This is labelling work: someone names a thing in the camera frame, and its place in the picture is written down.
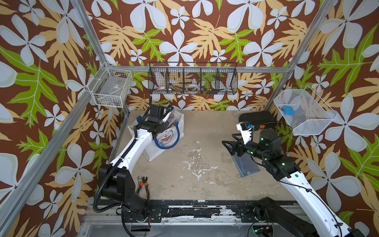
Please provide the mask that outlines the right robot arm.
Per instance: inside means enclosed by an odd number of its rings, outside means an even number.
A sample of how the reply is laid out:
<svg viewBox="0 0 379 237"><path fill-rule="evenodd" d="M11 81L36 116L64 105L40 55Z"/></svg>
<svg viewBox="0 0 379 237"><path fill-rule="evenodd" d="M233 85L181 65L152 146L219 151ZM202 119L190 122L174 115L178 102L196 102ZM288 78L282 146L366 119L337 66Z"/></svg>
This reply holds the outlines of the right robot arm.
<svg viewBox="0 0 379 237"><path fill-rule="evenodd" d="M275 130L262 130L257 143L253 141L253 129L243 125L239 131L239 134L232 135L235 141L222 142L229 153L239 157L249 155L253 160L261 160L259 165L291 193L310 222L303 221L268 197L256 204L254 212L257 220L272 220L296 237L363 236L359 229L351 228L328 207L308 183L298 165L282 154L282 138Z"/></svg>

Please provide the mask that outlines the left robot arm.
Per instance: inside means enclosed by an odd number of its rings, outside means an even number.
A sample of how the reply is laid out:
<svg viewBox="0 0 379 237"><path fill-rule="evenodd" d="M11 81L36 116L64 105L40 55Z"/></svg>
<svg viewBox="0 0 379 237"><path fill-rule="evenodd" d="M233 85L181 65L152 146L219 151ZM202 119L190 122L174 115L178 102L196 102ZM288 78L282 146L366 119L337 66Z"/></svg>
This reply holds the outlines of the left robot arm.
<svg viewBox="0 0 379 237"><path fill-rule="evenodd" d="M154 105L150 99L148 109L133 127L134 136L129 143L114 160L98 170L99 188L93 201L96 213L119 206L123 211L146 218L148 200L136 193L131 174L146 147L167 129L173 110L171 105Z"/></svg>

